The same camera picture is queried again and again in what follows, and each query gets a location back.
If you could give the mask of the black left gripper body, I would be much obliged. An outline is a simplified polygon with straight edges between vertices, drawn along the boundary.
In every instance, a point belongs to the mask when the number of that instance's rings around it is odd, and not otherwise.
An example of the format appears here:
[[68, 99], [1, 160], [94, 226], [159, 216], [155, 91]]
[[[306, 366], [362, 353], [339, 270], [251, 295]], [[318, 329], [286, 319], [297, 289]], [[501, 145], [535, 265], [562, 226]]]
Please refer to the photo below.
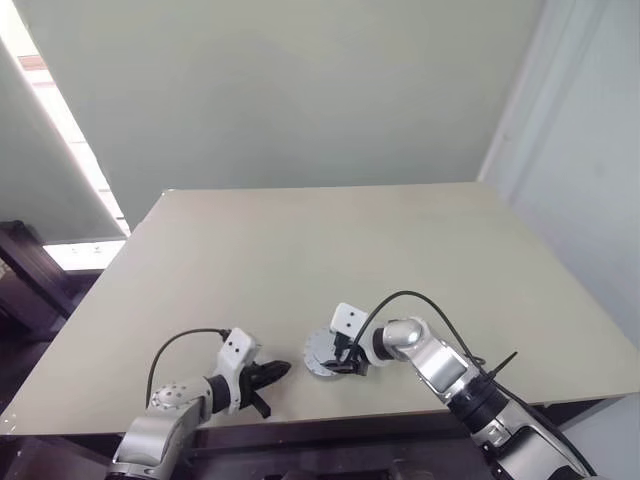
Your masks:
[[263, 419], [271, 416], [271, 407], [258, 394], [258, 391], [270, 383], [269, 364], [252, 363], [245, 367], [240, 375], [240, 408], [253, 407]]

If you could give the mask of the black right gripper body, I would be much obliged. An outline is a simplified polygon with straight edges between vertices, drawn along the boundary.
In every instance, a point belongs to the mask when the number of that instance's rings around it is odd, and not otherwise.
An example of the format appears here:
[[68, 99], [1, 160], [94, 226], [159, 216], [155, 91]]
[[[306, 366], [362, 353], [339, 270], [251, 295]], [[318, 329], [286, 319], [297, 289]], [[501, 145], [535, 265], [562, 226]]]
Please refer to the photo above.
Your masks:
[[346, 358], [352, 374], [362, 377], [367, 375], [371, 365], [370, 350], [371, 342], [368, 339], [354, 337]]

